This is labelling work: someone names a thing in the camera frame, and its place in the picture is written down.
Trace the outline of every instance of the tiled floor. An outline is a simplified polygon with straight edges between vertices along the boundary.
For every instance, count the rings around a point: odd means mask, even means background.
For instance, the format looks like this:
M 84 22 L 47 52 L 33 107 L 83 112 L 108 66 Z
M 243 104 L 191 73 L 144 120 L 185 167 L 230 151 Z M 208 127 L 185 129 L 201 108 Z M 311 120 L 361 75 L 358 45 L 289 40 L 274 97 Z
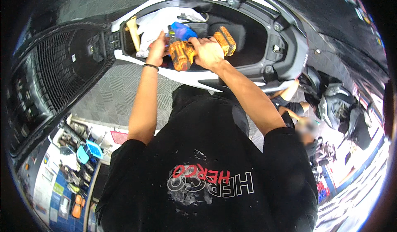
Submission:
M 109 14 L 134 5 L 140 5 L 145 1 L 147 0 L 69 0 L 61 6 L 58 22 Z M 308 64 L 341 79 L 347 89 L 354 92 L 353 81 L 346 67 L 333 53 L 334 50 L 308 24 L 304 23 L 304 26 L 310 47 Z M 322 53 L 315 55 L 315 49 L 320 49 Z M 72 113 L 89 120 L 127 126 L 140 75 L 141 66 L 136 64 L 114 65 L 92 90 L 72 108 Z M 167 123 L 172 108 L 171 93 L 179 85 L 180 83 L 159 75 L 157 129 L 163 128 Z M 305 100 L 303 92 L 298 90 L 292 101 L 303 100 Z M 315 117 L 312 109 L 305 115 Z M 249 123 L 249 137 L 262 150 L 263 136 L 250 119 Z M 331 130 L 324 124 L 320 128 L 323 133 Z

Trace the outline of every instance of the black bracelet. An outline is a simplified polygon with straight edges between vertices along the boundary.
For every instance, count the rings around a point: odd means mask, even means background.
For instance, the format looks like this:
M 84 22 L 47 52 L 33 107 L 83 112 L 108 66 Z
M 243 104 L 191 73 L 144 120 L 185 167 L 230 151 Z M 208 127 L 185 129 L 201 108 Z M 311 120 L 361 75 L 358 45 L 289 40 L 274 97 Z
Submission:
M 152 65 L 152 64 L 144 64 L 143 66 L 150 66 L 150 67 L 153 67 L 153 68 L 157 69 L 157 71 L 158 71 L 158 67 L 157 67 L 157 66 L 154 66 L 154 65 Z

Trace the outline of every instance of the hand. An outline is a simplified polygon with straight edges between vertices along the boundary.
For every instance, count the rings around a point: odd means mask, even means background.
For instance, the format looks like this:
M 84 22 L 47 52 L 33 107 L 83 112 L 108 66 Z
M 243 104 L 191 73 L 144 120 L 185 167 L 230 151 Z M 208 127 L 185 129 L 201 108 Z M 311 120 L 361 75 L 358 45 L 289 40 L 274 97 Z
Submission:
M 154 66 L 161 66 L 161 64 L 163 64 L 163 57 L 169 54 L 169 52 L 166 51 L 165 48 L 165 35 L 166 34 L 164 33 L 164 31 L 161 31 L 156 41 L 152 42 L 149 56 L 148 58 L 146 58 L 147 64 L 151 64 Z
M 197 52 L 196 64 L 214 72 L 225 56 L 221 46 L 214 37 L 197 39 L 189 38 L 189 42 L 195 47 Z

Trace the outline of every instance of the cordless drill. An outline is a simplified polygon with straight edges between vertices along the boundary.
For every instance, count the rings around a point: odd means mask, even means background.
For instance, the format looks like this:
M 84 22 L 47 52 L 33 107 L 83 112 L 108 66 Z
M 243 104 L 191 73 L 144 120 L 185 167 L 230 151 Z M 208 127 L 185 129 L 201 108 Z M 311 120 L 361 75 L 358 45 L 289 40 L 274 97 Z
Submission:
M 176 71 L 187 71 L 193 64 L 193 57 L 197 55 L 193 45 L 188 41 L 182 41 L 175 36 L 175 32 L 168 26 L 170 41 L 168 50 L 170 51 L 172 63 Z M 224 26 L 220 26 L 214 33 L 214 38 L 221 45 L 225 56 L 233 55 L 236 49 L 236 42 L 231 37 L 229 31 Z

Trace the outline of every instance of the black t-shirt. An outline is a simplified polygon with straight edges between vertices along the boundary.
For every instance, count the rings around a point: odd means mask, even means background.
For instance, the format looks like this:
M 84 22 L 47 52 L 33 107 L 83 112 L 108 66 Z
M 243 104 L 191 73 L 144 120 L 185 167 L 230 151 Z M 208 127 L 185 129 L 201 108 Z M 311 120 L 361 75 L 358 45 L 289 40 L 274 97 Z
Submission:
M 104 231 L 312 231 L 317 187 L 291 128 L 264 138 L 263 153 L 236 126 L 232 105 L 190 100 L 145 146 L 112 153 L 95 211 Z

